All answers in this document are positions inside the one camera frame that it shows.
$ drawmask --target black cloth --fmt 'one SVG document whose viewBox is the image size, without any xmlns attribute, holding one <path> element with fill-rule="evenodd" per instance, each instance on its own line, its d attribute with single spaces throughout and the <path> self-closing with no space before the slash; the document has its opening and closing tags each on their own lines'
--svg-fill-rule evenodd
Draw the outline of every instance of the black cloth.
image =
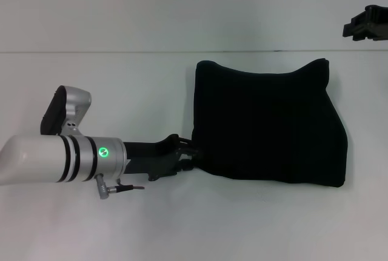
<svg viewBox="0 0 388 261">
<path fill-rule="evenodd" d="M 285 74 L 198 63 L 193 144 L 200 169 L 232 179 L 340 187 L 347 136 L 326 93 L 329 62 Z"/>
</svg>

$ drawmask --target black fabric bag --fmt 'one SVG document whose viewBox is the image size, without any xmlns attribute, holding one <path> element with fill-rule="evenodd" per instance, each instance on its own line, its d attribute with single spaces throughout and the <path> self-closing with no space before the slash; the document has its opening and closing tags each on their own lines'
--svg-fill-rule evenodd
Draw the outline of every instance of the black fabric bag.
<svg viewBox="0 0 388 261">
<path fill-rule="evenodd" d="M 325 59 L 286 74 L 198 63 L 192 140 L 202 159 L 196 166 L 232 179 L 340 187 L 347 136 L 328 82 Z"/>
</svg>

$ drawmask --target robot end effector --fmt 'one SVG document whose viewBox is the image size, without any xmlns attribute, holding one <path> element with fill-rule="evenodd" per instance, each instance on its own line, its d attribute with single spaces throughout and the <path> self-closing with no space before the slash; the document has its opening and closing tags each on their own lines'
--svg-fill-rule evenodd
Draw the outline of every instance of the robot end effector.
<svg viewBox="0 0 388 261">
<path fill-rule="evenodd" d="M 13 136 L 0 153 L 0 185 L 71 182 L 96 179 L 101 199 L 111 193 L 143 189 L 122 185 L 122 174 L 147 173 L 149 181 L 193 168 L 198 151 L 192 142 L 172 134 L 158 143 L 123 142 L 114 137 L 82 135 L 78 125 L 92 97 L 89 92 L 60 86 L 41 122 L 42 136 Z M 104 178 L 117 186 L 107 187 Z"/>
</svg>

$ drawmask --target green led light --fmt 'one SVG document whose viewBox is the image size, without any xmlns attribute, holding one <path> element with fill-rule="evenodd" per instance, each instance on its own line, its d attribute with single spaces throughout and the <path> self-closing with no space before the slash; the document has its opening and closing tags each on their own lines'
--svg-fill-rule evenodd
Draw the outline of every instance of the green led light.
<svg viewBox="0 0 388 261">
<path fill-rule="evenodd" d="M 109 150 L 106 149 L 105 147 L 101 147 L 101 148 L 98 150 L 98 154 L 99 154 L 101 157 L 103 157 L 103 158 L 108 157 L 108 155 L 109 155 Z"/>
</svg>

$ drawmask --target white wall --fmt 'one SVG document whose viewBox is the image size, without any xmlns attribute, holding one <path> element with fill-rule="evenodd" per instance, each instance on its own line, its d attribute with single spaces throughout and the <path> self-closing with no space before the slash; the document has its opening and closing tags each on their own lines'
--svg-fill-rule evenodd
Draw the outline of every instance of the white wall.
<svg viewBox="0 0 388 261">
<path fill-rule="evenodd" d="M 341 37 L 367 4 L 386 2 L 0 0 L 0 146 L 39 133 L 61 84 L 92 93 L 85 134 L 190 137 L 200 60 L 282 73 L 328 59 L 327 91 L 349 139 L 338 189 L 200 170 L 125 176 L 146 189 L 104 201 L 94 182 L 0 187 L 1 260 L 387 260 L 388 52 L 208 52 L 387 49 Z"/>
</svg>

